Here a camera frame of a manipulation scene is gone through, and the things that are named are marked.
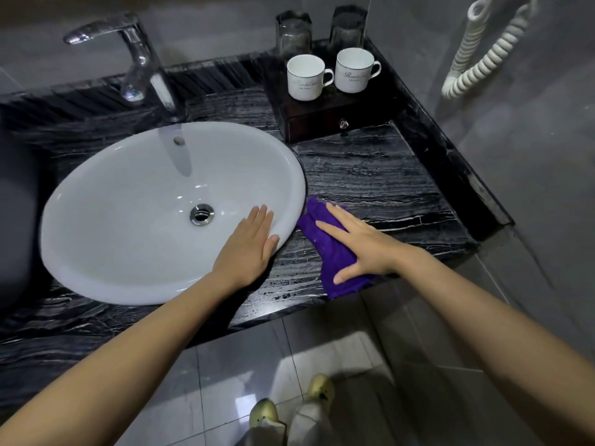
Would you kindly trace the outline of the person's yellow left slipper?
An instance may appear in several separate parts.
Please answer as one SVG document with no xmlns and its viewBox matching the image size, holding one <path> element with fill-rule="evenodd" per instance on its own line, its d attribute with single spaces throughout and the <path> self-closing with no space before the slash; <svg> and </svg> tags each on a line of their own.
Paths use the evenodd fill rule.
<svg viewBox="0 0 595 446">
<path fill-rule="evenodd" d="M 249 413 L 249 427 L 280 426 L 277 407 L 269 398 L 259 400 Z"/>
</svg>

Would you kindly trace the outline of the person's left hand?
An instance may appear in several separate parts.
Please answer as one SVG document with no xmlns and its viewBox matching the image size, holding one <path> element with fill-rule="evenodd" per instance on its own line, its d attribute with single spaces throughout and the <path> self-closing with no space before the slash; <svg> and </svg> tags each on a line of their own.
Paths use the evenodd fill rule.
<svg viewBox="0 0 595 446">
<path fill-rule="evenodd" d="M 249 286 L 267 268 L 262 262 L 262 252 L 264 242 L 273 235 L 270 231 L 274 212 L 264 204 L 262 207 L 263 223 L 255 238 L 248 236 L 248 215 L 239 222 L 214 262 L 212 273 L 234 290 Z"/>
</svg>

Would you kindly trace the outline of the clear glass tumbler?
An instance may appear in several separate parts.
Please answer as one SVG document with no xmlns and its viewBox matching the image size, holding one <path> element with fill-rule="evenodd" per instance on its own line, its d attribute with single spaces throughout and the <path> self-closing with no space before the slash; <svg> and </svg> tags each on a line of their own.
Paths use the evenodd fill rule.
<svg viewBox="0 0 595 446">
<path fill-rule="evenodd" d="M 328 51 L 360 48 L 364 42 L 368 10 L 357 5 L 337 6 L 331 21 Z"/>
<path fill-rule="evenodd" d="M 285 62 L 312 53 L 312 21 L 308 13 L 284 11 L 276 20 L 276 53 Z"/>
</svg>

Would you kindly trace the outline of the purple cleaning cloth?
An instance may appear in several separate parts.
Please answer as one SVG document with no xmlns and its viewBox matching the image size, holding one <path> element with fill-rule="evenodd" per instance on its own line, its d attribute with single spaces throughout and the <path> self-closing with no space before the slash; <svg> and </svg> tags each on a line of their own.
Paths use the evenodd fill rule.
<svg viewBox="0 0 595 446">
<path fill-rule="evenodd" d="M 328 211 L 325 203 L 315 197 L 307 200 L 306 212 L 296 224 L 321 257 L 320 281 L 328 298 L 335 299 L 371 285 L 376 278 L 374 275 L 361 275 L 341 284 L 334 283 L 333 279 L 339 271 L 356 263 L 356 255 L 340 241 L 318 228 L 316 221 L 345 229 Z"/>
</svg>

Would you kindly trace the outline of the person's yellow right slipper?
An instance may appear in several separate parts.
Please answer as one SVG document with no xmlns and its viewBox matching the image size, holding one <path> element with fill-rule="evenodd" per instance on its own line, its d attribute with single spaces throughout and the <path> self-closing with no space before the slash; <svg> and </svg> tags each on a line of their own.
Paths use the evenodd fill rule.
<svg viewBox="0 0 595 446">
<path fill-rule="evenodd" d="M 304 400 L 309 403 L 318 403 L 324 412 L 330 412 L 335 398 L 335 387 L 331 379 L 325 374 L 316 374 L 309 382 L 309 387 Z"/>
</svg>

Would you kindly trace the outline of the person's trouser leg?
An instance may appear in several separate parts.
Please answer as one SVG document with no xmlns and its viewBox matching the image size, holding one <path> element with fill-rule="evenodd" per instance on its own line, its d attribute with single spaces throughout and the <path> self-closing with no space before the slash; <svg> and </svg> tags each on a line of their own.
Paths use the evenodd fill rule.
<svg viewBox="0 0 595 446">
<path fill-rule="evenodd" d="M 263 419 L 249 427 L 236 446 L 284 446 L 286 430 L 284 423 Z"/>
<path fill-rule="evenodd" d="M 328 404 L 308 400 L 299 405 L 287 431 L 287 446 L 333 446 L 333 440 Z"/>
</svg>

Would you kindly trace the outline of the white oval ceramic sink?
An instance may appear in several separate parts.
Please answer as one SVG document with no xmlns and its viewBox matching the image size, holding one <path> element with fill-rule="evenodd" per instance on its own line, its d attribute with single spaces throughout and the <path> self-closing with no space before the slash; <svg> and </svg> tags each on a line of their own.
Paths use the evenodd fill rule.
<svg viewBox="0 0 595 446">
<path fill-rule="evenodd" d="M 72 171 L 42 214 L 43 264 L 64 287 L 108 304 L 163 304 L 213 264 L 254 206 L 274 212 L 281 247 L 306 198 L 294 152 L 232 122 L 188 122 L 132 135 Z M 209 204 L 213 221 L 190 222 Z"/>
</svg>

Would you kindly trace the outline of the white ceramic mug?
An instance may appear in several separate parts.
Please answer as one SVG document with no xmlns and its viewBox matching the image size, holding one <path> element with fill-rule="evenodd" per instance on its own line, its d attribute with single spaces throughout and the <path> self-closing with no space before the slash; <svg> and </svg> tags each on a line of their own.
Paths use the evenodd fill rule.
<svg viewBox="0 0 595 446">
<path fill-rule="evenodd" d="M 338 52 L 334 70 L 334 85 L 347 94 L 362 92 L 370 79 L 381 73 L 381 63 L 363 48 L 351 47 Z"/>
<path fill-rule="evenodd" d="M 327 68 L 323 59 L 312 54 L 291 58 L 286 65 L 289 95 L 300 102 L 319 98 L 323 88 L 333 84 L 335 74 Z"/>
</svg>

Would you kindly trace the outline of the dark wooden drawer tray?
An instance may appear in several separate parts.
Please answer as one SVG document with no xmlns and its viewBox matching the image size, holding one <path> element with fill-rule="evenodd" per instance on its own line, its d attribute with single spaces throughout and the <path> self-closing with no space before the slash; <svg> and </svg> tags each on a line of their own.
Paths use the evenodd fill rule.
<svg viewBox="0 0 595 446">
<path fill-rule="evenodd" d="M 371 79 L 361 93 L 346 94 L 329 85 L 323 88 L 319 98 L 310 102 L 300 102 L 289 95 L 286 63 L 274 52 L 260 59 L 264 89 L 286 143 L 381 125 L 405 109 L 405 96 L 398 88 L 392 67 L 368 37 L 364 38 L 363 47 L 380 61 L 380 75 Z M 349 129 L 339 128 L 341 119 L 348 121 Z"/>
</svg>

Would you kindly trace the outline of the person's left forearm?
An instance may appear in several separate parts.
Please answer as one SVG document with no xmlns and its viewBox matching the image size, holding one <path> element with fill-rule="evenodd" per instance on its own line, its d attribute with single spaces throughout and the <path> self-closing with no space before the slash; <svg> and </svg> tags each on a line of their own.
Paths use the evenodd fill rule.
<svg viewBox="0 0 595 446">
<path fill-rule="evenodd" d="M 213 310 L 251 281 L 210 272 L 22 406 L 0 426 L 0 446 L 113 446 Z"/>
</svg>

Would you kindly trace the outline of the person's left trouser leg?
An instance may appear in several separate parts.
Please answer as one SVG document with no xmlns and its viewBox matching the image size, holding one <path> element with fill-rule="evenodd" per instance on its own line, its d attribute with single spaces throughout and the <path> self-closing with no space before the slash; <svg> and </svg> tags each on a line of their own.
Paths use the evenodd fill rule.
<svg viewBox="0 0 595 446">
<path fill-rule="evenodd" d="M 236 446 L 284 446 L 286 430 L 284 423 L 263 419 L 249 427 Z"/>
</svg>

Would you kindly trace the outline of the person's right trouser leg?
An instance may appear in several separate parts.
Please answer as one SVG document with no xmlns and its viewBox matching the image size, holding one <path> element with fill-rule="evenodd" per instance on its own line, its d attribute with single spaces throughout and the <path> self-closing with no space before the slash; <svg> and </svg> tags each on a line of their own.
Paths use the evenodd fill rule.
<svg viewBox="0 0 595 446">
<path fill-rule="evenodd" d="M 308 400 L 299 405 L 287 431 L 287 446 L 333 446 L 333 440 L 328 404 Z"/>
</svg>

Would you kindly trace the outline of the chrome faucet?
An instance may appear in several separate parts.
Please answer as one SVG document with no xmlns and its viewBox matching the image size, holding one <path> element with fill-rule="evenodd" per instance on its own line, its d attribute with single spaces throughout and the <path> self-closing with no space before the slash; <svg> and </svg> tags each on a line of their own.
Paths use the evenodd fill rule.
<svg viewBox="0 0 595 446">
<path fill-rule="evenodd" d="M 185 121 L 186 105 L 174 91 L 137 14 L 127 12 L 93 21 L 67 33 L 63 41 L 70 45 L 81 44 L 110 33 L 121 37 L 131 56 L 131 66 L 120 88 L 123 99 L 138 104 L 151 90 L 170 122 Z"/>
</svg>

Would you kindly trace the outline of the person's yellow slipper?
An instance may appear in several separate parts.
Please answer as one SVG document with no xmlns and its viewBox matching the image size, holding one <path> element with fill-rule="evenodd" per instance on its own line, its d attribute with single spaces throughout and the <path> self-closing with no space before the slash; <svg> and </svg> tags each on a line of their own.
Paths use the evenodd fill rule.
<svg viewBox="0 0 595 446">
<path fill-rule="evenodd" d="M 249 427 L 280 426 L 277 407 L 269 398 L 259 400 L 249 413 Z"/>
<path fill-rule="evenodd" d="M 325 374 L 316 374 L 309 382 L 309 387 L 304 400 L 309 403 L 318 403 L 324 412 L 330 412 L 335 398 L 335 387 L 331 379 Z"/>
</svg>

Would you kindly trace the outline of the person's right hand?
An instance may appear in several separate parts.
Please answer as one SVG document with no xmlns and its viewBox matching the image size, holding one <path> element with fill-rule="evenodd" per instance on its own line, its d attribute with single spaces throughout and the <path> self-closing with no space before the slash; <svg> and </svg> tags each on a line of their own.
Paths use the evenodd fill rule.
<svg viewBox="0 0 595 446">
<path fill-rule="evenodd" d="M 399 273 L 405 264 L 423 249 L 398 241 L 368 225 L 368 233 L 350 234 L 346 230 L 316 221 L 318 228 L 340 241 L 360 260 L 368 270 L 367 275 Z"/>
</svg>

